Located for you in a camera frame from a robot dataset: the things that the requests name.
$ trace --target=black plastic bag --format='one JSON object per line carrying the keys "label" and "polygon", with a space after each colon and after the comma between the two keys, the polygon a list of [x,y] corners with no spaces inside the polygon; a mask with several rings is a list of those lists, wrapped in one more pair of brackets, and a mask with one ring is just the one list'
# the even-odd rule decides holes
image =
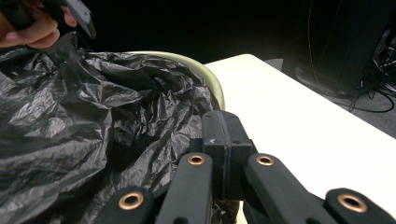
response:
{"label": "black plastic bag", "polygon": [[66,34],[0,56],[0,223],[91,223],[118,189],[167,184],[219,105],[190,68]]}

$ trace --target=finger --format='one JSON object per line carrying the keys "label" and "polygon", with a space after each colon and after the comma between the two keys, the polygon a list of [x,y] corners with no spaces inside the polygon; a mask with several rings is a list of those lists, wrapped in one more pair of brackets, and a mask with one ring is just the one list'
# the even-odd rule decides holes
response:
{"label": "finger", "polygon": [[66,24],[71,27],[76,27],[77,21],[73,17],[72,13],[70,12],[70,9],[65,6],[61,6],[61,8],[62,8],[62,11],[64,12],[64,21],[66,22]]}
{"label": "finger", "polygon": [[59,33],[59,30],[56,29],[55,31],[53,31],[49,35],[45,36],[44,38],[39,39],[33,43],[30,43],[27,46],[29,46],[33,49],[45,49],[45,48],[52,46],[53,43],[55,43],[56,40],[58,40],[60,35],[61,34]]}
{"label": "finger", "polygon": [[2,13],[0,13],[0,47],[4,47],[4,44],[6,44],[5,39],[6,35],[9,32],[13,32],[14,27],[8,22],[6,17]]}
{"label": "finger", "polygon": [[31,44],[57,30],[58,23],[46,13],[33,9],[32,16],[35,22],[24,30],[9,32],[2,40],[2,47]]}

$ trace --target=cable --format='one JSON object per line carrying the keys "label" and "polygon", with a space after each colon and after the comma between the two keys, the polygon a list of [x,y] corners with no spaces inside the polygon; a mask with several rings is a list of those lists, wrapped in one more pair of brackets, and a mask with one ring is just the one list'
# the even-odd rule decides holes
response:
{"label": "cable", "polygon": [[383,74],[385,74],[386,76],[388,76],[388,73],[386,73],[386,72],[384,71],[384,69],[382,69],[382,68],[378,65],[378,62],[377,62],[375,59],[373,59],[373,62],[375,63],[376,68],[377,68],[380,72],[382,72]]}
{"label": "cable", "polygon": [[315,68],[314,68],[314,63],[312,61],[311,39],[310,39],[310,31],[309,31],[309,27],[311,26],[312,5],[314,5],[314,0],[311,0],[311,6],[309,7],[309,13],[308,13],[308,26],[306,28],[307,37],[308,37],[309,59],[311,61],[312,72],[314,73],[315,79],[317,80],[317,82],[319,84],[320,91],[323,91],[323,88],[322,88],[322,86],[321,86],[321,84],[319,82],[319,78],[318,78],[317,72],[315,71]]}
{"label": "cable", "polygon": [[330,37],[331,37],[331,35],[332,35],[332,30],[334,29],[335,22],[337,21],[338,13],[340,12],[340,8],[341,8],[342,2],[343,2],[343,1],[339,1],[339,2],[338,2],[337,11],[335,12],[334,20],[332,21],[332,28],[330,28],[329,35],[327,36],[327,39],[326,39],[326,44],[324,45],[323,51],[322,51],[322,53],[320,54],[320,58],[319,58],[319,60],[318,60],[317,68],[318,68],[318,66],[319,66],[320,63],[321,63],[321,61],[322,61],[322,59],[323,59],[324,52],[326,51],[327,45],[329,44]]}
{"label": "cable", "polygon": [[396,92],[396,89],[394,89],[393,87],[391,87],[389,84],[385,84],[384,86],[385,86],[385,88],[387,88],[388,90]]}
{"label": "cable", "polygon": [[370,96],[370,92],[367,92],[367,95],[369,96],[370,100],[374,99],[376,91],[373,92],[373,96]]}
{"label": "cable", "polygon": [[388,59],[389,59],[391,56],[389,55],[389,52],[388,52],[388,46],[386,46],[385,43],[383,43],[383,42],[381,42],[381,45],[382,45],[383,49],[385,49],[385,52],[388,55]]}
{"label": "cable", "polygon": [[392,61],[390,63],[384,63],[384,64],[381,65],[381,67],[387,67],[387,66],[393,65],[394,63],[396,63],[396,60]]}
{"label": "cable", "polygon": [[390,97],[392,97],[392,98],[396,98],[396,93],[387,93],[387,92],[384,92],[387,96],[390,96]]}
{"label": "cable", "polygon": [[351,112],[354,109],[357,109],[357,110],[360,110],[360,111],[364,111],[364,112],[378,113],[378,114],[379,113],[387,113],[387,112],[391,111],[394,108],[394,106],[395,106],[393,100],[390,99],[390,97],[386,93],[384,93],[382,91],[377,91],[377,92],[380,93],[381,95],[385,96],[385,98],[387,98],[389,100],[389,102],[390,102],[390,108],[389,109],[386,109],[386,110],[368,110],[368,109],[355,107],[355,103],[356,103],[356,101],[359,99],[359,97],[361,95],[359,95],[355,100],[352,100],[350,105],[344,105],[344,104],[340,104],[340,103],[337,103],[337,102],[333,102],[333,103],[335,103],[336,105],[348,106],[348,112]]}

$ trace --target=table surface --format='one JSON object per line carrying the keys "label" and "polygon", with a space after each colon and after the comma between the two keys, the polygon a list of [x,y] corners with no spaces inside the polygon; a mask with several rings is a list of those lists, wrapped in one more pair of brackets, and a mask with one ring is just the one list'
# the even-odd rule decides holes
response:
{"label": "table surface", "polygon": [[262,153],[311,193],[356,190],[396,217],[396,140],[253,55],[208,63]]}

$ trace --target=black cable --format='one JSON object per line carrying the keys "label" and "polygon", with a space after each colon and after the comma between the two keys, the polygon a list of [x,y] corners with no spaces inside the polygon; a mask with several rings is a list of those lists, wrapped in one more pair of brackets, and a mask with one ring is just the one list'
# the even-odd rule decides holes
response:
{"label": "black cable", "polygon": [[387,112],[391,111],[394,108],[394,106],[395,106],[393,100],[390,99],[390,97],[386,93],[384,93],[382,91],[378,91],[378,93],[380,93],[381,95],[385,96],[390,101],[391,106],[390,106],[389,109],[386,109],[386,110],[368,110],[368,109],[355,107],[355,103],[359,99],[360,95],[356,98],[356,100],[354,100],[351,103],[351,105],[344,105],[344,104],[340,104],[340,103],[337,103],[337,102],[333,102],[333,103],[335,103],[336,105],[348,106],[349,109],[352,108],[351,110],[348,110],[349,112],[351,112],[354,109],[361,110],[361,111],[364,111],[364,112],[378,113],[378,114],[379,113],[387,113]]}
{"label": "black cable", "polygon": [[324,45],[324,47],[323,47],[323,51],[321,52],[320,57],[319,57],[319,59],[318,59],[317,69],[318,69],[319,65],[321,64],[321,61],[322,61],[322,59],[323,59],[323,56],[324,56],[325,51],[327,50],[327,46],[328,46],[328,44],[329,44],[329,42],[330,42],[330,37],[331,37],[330,34],[332,34],[332,31],[334,30],[334,26],[335,26],[335,23],[337,22],[338,14],[339,14],[339,12],[340,12],[340,8],[341,8],[342,3],[343,3],[343,1],[339,1],[339,2],[338,2],[337,11],[335,11],[334,20],[332,21],[332,27],[330,28],[330,32],[329,32],[329,35],[327,36],[326,43],[325,43],[325,45]]}
{"label": "black cable", "polygon": [[388,52],[388,46],[387,46],[385,43],[381,43],[381,44],[382,44],[382,46],[384,47],[385,53],[387,54],[388,59],[389,59],[389,58],[390,58],[390,55],[389,55],[389,52]]}
{"label": "black cable", "polygon": [[311,26],[311,14],[312,14],[312,6],[314,5],[314,0],[311,0],[311,6],[309,6],[309,13],[308,13],[308,26],[306,27],[306,35],[308,38],[308,50],[309,50],[309,60],[311,62],[312,73],[315,75],[317,79],[317,83],[319,84],[320,90],[323,91],[323,88],[319,82],[319,78],[317,75],[317,71],[314,68],[314,62],[312,59],[312,49],[311,49],[311,34],[310,34],[310,26]]}
{"label": "black cable", "polygon": [[396,98],[396,93],[387,93],[387,92],[384,92],[387,96],[389,96],[389,97],[393,97],[393,98]]}
{"label": "black cable", "polygon": [[370,100],[374,99],[375,93],[376,93],[376,91],[374,91],[373,96],[370,96],[370,92],[367,92],[367,95],[369,96]]}

